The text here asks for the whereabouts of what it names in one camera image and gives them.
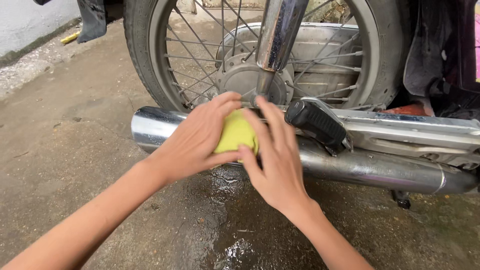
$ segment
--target kickstand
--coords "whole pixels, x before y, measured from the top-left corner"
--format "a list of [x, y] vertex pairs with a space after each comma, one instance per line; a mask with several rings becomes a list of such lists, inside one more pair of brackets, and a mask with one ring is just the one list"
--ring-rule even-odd
[[410, 209], [409, 192], [392, 190], [392, 197], [396, 204], [403, 209]]

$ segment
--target concrete ground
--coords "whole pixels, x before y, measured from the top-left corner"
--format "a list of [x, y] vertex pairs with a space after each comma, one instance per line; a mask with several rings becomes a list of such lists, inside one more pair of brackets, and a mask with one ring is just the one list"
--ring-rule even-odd
[[[133, 112], [144, 105], [155, 103], [133, 68], [121, 21], [10, 89], [0, 101], [0, 265], [147, 156], [130, 133]], [[376, 269], [480, 268], [480, 196], [413, 195], [412, 208], [403, 210], [386, 190], [305, 182]], [[326, 269], [246, 173], [230, 167], [155, 194], [84, 268]]]

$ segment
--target yellow object on ground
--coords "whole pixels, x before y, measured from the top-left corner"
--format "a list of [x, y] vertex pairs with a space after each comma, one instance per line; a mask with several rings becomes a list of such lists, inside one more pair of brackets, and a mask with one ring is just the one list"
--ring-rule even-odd
[[66, 37], [66, 38], [62, 38], [62, 39], [60, 40], [60, 42], [61, 42], [63, 45], [65, 45], [65, 44], [69, 43], [70, 41], [75, 40], [75, 39], [78, 37], [79, 34], [80, 34], [80, 31], [78, 31], [77, 33], [73, 33], [72, 35], [70, 35], [70, 36], [68, 36], [68, 37]]
[[252, 126], [243, 117], [242, 111], [235, 110], [225, 118], [220, 141], [213, 152], [237, 151], [241, 144], [250, 147], [254, 154], [257, 155], [257, 135]]

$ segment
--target chrome exhaust pipe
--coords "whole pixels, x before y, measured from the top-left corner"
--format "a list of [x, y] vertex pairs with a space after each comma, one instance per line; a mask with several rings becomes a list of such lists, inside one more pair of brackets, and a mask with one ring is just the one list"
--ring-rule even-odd
[[[142, 107], [132, 118], [132, 135], [145, 151], [153, 152], [187, 117], [186, 113]], [[355, 149], [332, 157], [316, 141], [297, 136], [304, 171], [322, 180], [376, 186], [422, 194], [455, 194], [473, 190], [475, 175], [430, 160]]]

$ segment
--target left hand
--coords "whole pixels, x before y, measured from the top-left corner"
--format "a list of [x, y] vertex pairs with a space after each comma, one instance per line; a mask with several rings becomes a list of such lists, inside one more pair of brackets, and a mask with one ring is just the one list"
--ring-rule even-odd
[[161, 168], [162, 178], [176, 180], [239, 159], [239, 152], [212, 154], [218, 145], [223, 120], [241, 107], [241, 95], [227, 92], [197, 106], [173, 134], [147, 159]]

